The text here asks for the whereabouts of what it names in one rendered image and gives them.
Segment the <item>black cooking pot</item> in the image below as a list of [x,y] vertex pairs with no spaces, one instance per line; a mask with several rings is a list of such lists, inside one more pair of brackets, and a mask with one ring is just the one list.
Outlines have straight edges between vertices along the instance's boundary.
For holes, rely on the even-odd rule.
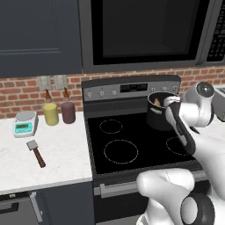
[[167,97],[176,97],[177,94],[167,91],[152,92],[148,95],[147,105],[147,124],[159,131],[172,130],[171,124],[165,118],[165,110],[163,101]]

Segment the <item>dark red bottle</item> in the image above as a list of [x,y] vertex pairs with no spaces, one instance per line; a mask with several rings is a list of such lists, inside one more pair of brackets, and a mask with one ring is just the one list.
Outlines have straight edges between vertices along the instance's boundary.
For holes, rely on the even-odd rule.
[[63,103],[61,104],[62,120],[65,124],[72,124],[76,120],[75,104],[69,100],[67,88],[64,88]]

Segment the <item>black stove with hob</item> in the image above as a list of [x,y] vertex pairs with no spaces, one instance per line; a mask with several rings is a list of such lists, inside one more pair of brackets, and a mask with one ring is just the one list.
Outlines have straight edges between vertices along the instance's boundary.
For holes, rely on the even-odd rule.
[[[175,131],[159,131],[147,124],[151,88],[167,92],[179,86],[176,75],[128,76],[82,82],[83,114],[91,157],[93,205],[96,225],[135,225],[148,199],[138,192],[109,198],[94,195],[100,184],[117,185],[136,181],[149,170],[182,168],[202,171],[188,156]],[[207,180],[195,183],[195,193],[209,191]]]

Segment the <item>yellow bottle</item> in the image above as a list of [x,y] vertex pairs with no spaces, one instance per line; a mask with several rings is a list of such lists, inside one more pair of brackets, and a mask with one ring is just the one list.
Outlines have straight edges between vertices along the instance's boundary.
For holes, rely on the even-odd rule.
[[45,89],[45,92],[46,92],[45,96],[46,103],[42,107],[45,120],[49,126],[55,126],[59,122],[57,105],[52,102],[52,98],[49,94],[48,89]]

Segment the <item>dark grey microwave oven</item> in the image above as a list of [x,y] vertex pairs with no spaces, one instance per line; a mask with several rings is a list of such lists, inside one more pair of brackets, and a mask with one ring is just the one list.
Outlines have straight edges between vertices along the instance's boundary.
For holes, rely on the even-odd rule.
[[196,65],[210,0],[78,0],[86,73]]

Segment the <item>teal and grey kitchen scale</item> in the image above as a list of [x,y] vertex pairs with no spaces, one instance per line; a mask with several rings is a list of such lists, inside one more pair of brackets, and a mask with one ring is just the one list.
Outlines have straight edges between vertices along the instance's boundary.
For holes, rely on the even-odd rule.
[[39,118],[35,111],[18,112],[13,122],[13,134],[16,138],[34,136]]

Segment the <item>dark blue base cupboard door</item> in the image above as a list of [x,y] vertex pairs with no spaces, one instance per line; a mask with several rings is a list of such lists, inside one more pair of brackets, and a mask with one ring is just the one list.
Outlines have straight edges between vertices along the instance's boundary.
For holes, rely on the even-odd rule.
[[95,225],[91,182],[30,191],[32,193],[41,216],[39,225]]

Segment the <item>dark grey drawer front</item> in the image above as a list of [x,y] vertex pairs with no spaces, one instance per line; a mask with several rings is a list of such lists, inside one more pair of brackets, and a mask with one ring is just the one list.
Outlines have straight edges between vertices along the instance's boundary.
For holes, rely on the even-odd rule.
[[29,197],[0,200],[0,209],[19,204],[17,212],[0,214],[0,225],[39,225]]

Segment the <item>dark blue wall cupboard door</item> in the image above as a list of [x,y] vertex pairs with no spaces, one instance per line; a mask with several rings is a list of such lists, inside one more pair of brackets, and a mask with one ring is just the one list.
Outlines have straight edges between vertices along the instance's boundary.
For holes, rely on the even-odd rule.
[[77,0],[0,0],[0,78],[81,71]]

